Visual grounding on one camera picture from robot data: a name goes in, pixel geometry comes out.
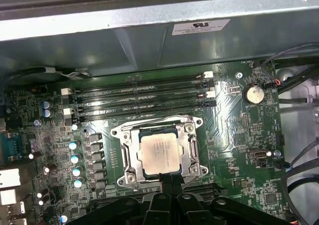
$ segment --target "white sticker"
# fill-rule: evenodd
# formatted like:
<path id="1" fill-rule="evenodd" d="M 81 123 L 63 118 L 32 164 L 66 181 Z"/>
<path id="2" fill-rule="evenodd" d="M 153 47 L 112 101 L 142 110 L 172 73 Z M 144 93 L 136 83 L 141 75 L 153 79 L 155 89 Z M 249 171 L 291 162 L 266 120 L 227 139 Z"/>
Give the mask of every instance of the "white sticker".
<path id="1" fill-rule="evenodd" d="M 193 34 L 222 30 L 230 19 L 175 24 L 172 35 Z"/>

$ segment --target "cable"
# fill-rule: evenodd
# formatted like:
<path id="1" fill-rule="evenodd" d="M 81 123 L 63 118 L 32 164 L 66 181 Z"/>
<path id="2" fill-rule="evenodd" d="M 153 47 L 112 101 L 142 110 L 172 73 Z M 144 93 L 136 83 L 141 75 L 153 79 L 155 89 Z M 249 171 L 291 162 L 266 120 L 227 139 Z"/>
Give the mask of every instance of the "cable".
<path id="1" fill-rule="evenodd" d="M 299 74 L 295 75 L 294 77 L 290 78 L 289 80 L 284 81 L 284 85 L 280 88 L 278 88 L 278 94 L 282 94 L 297 85 L 300 85 L 301 83 L 305 82 L 309 78 L 313 77 L 314 75 L 319 73 L 319 67 L 318 65 L 314 65 L 312 67 L 309 67 L 305 69 L 304 71 L 300 72 Z"/>
<path id="2" fill-rule="evenodd" d="M 293 201 L 291 200 L 289 196 L 288 188 L 287 188 L 287 179 L 291 176 L 294 176 L 296 174 L 302 173 L 310 169 L 314 169 L 316 167 L 319 167 L 319 158 L 305 162 L 304 164 L 301 164 L 293 169 L 290 169 L 281 178 L 283 197 L 287 200 L 290 210 L 295 214 L 295 216 L 301 222 L 302 225 L 309 225 L 309 224 L 306 222 L 303 216 L 301 216 L 301 214 L 299 213 L 299 211 L 297 210 L 297 208 L 295 207 Z"/>
<path id="3" fill-rule="evenodd" d="M 290 166 L 293 167 L 293 165 L 303 156 L 305 155 L 309 150 L 311 150 L 312 148 L 314 148 L 315 146 L 317 146 L 319 144 L 319 140 L 316 140 L 314 142 L 312 142 L 311 144 L 307 145 L 298 155 L 297 157 L 295 157 L 291 163 Z"/>
<path id="4" fill-rule="evenodd" d="M 318 183 L 319 184 L 319 178 L 313 177 L 313 178 L 303 178 L 299 179 L 297 181 L 294 181 L 292 184 L 288 186 L 288 193 L 290 193 L 295 188 L 303 185 L 303 184 L 309 184 L 309 183 Z"/>
<path id="5" fill-rule="evenodd" d="M 266 70 L 266 67 L 267 67 L 267 64 L 272 61 L 273 59 L 276 59 L 284 54 L 288 54 L 292 51 L 295 51 L 295 50 L 299 50 L 299 49 L 302 49 L 302 48 L 306 48 L 306 47 L 312 47 L 312 46 L 319 46 L 319 43 L 318 42 L 312 42 L 312 43 L 306 43 L 306 44 L 301 44 L 301 45 L 297 45 L 295 47 L 291 47 L 289 49 L 286 49 L 286 50 L 283 50 L 283 51 L 280 51 L 272 56 L 270 56 L 268 59 L 266 59 L 262 65 L 261 65 L 261 71 L 267 75 L 269 78 L 273 79 L 274 81 L 276 81 L 276 78 L 272 75 L 272 73 L 268 72 Z"/>

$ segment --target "black cable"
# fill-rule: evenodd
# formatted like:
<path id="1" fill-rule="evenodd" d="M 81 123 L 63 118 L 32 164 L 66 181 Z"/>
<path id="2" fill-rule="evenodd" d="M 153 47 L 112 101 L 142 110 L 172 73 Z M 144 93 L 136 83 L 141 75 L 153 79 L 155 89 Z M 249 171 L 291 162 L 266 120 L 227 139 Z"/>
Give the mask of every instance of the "black cable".
<path id="1" fill-rule="evenodd" d="M 312 67 L 309 67 L 299 74 L 295 75 L 294 77 L 290 78 L 289 80 L 284 81 L 284 85 L 278 88 L 278 94 L 282 94 L 301 83 L 305 82 L 309 78 L 319 74 L 319 66 L 314 65 Z"/>
<path id="2" fill-rule="evenodd" d="M 8 85 L 8 83 L 14 79 L 18 79 L 28 74 L 37 74 L 37 73 L 44 73 L 44 72 L 46 72 L 45 67 L 19 70 L 6 75 L 5 78 L 0 82 L 0 86 L 3 86 L 5 88 Z"/>
<path id="3" fill-rule="evenodd" d="M 319 144 L 319 140 L 316 140 L 314 142 L 312 142 L 311 144 L 307 145 L 298 155 L 297 157 L 295 157 L 291 163 L 290 163 L 290 167 L 292 167 L 303 155 L 305 155 L 309 150 L 311 150 L 312 148 L 314 148 L 315 146 L 317 146 Z"/>
<path id="4" fill-rule="evenodd" d="M 287 179 L 291 176 L 294 176 L 296 174 L 299 174 L 304 171 L 314 169 L 317 167 L 319 167 L 319 158 L 305 162 L 304 164 L 301 164 L 293 169 L 290 169 L 281 178 L 283 197 L 287 200 L 290 210 L 296 215 L 297 219 L 301 222 L 302 225 L 309 225 L 309 224 L 306 222 L 303 216 L 301 216 L 301 214 L 299 213 L 299 211 L 297 210 L 297 208 L 295 207 L 293 201 L 291 200 L 289 196 L 288 187 L 287 187 Z"/>
<path id="5" fill-rule="evenodd" d="M 303 184 L 309 184 L 309 183 L 318 183 L 319 184 L 319 178 L 313 177 L 313 178 L 303 178 L 299 179 L 297 181 L 294 181 L 292 184 L 288 186 L 288 193 L 290 193 L 295 188 L 303 185 Z"/>
<path id="6" fill-rule="evenodd" d="M 313 42 L 313 43 L 306 43 L 306 44 L 301 44 L 301 45 L 297 45 L 295 47 L 291 47 L 289 49 L 286 49 L 286 50 L 283 50 L 283 51 L 280 51 L 272 56 L 270 56 L 268 59 L 266 59 L 262 65 L 261 65 L 261 70 L 262 72 L 267 75 L 269 78 L 275 80 L 276 78 L 272 75 L 271 72 L 267 71 L 266 70 L 266 67 L 267 67 L 267 64 L 272 61 L 273 59 L 276 59 L 278 58 L 279 56 L 282 56 L 284 54 L 288 54 L 292 51 L 295 51 L 295 50 L 299 50 L 299 49 L 302 49 L 302 48 L 306 48 L 306 47 L 312 47 L 312 46 L 319 46 L 319 43 L 318 42 Z"/>

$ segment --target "capacitor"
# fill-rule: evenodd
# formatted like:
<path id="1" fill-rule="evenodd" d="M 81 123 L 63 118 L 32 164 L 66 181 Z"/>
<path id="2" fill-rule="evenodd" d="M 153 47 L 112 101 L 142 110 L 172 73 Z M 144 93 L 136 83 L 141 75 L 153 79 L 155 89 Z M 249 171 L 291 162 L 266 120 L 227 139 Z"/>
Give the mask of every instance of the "capacitor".
<path id="1" fill-rule="evenodd" d="M 46 167 L 44 167 L 44 171 L 48 174 L 50 173 L 51 171 L 54 171 L 57 169 L 57 165 L 56 164 L 50 164 Z"/>
<path id="2" fill-rule="evenodd" d="M 39 193 L 37 193 L 36 196 L 40 199 L 43 196 L 45 196 L 48 192 L 49 192 L 49 189 L 48 188 L 44 188 Z"/>
<path id="3" fill-rule="evenodd" d="M 60 217 L 60 222 L 62 224 L 65 224 L 66 222 L 68 222 L 71 218 L 71 213 L 69 212 L 64 212 L 62 213 L 61 217 Z"/>
<path id="4" fill-rule="evenodd" d="M 78 177 L 77 180 L 74 181 L 74 187 L 80 188 L 82 187 L 82 184 L 84 184 L 85 180 L 83 177 Z"/>
<path id="5" fill-rule="evenodd" d="M 49 101 L 43 101 L 41 103 L 41 106 L 43 109 L 49 109 L 49 108 L 52 108 L 53 104 L 52 102 L 49 102 Z"/>
<path id="6" fill-rule="evenodd" d="M 69 143 L 69 149 L 75 150 L 80 145 L 80 142 L 75 140 Z"/>
<path id="7" fill-rule="evenodd" d="M 44 116 L 45 118 L 51 118 L 51 117 L 54 116 L 54 112 L 51 111 L 51 110 L 49 110 L 49 109 L 45 109 L 45 110 L 43 111 L 43 116 Z"/>
<path id="8" fill-rule="evenodd" d="M 81 124 L 72 124 L 71 129 L 72 131 L 77 131 L 81 128 Z"/>
<path id="9" fill-rule="evenodd" d="M 71 163 L 77 164 L 82 159 L 82 155 L 75 154 L 71 157 Z"/>
<path id="10" fill-rule="evenodd" d="M 29 159 L 37 159 L 42 156 L 42 153 L 40 151 L 36 151 L 29 154 Z"/>
<path id="11" fill-rule="evenodd" d="M 81 166 L 77 166 L 75 169 L 73 169 L 72 174 L 73 176 L 78 177 L 82 172 L 83 168 Z"/>
<path id="12" fill-rule="evenodd" d="M 243 99 L 249 104 L 260 104 L 265 98 L 265 92 L 258 84 L 248 86 L 243 91 Z"/>
<path id="13" fill-rule="evenodd" d="M 41 198 L 41 200 L 39 200 L 39 205 L 42 206 L 46 202 L 48 202 L 49 200 L 50 200 L 50 196 L 49 195 L 45 195 L 44 197 Z"/>
<path id="14" fill-rule="evenodd" d="M 36 127 L 38 127 L 38 126 L 41 125 L 41 121 L 38 120 L 38 119 L 35 119 L 34 122 L 33 122 L 33 125 L 36 126 Z"/>
<path id="15" fill-rule="evenodd" d="M 41 215 L 41 219 L 43 222 L 47 223 L 49 222 L 54 216 L 54 209 L 53 207 L 47 207 L 46 210 L 43 211 Z"/>

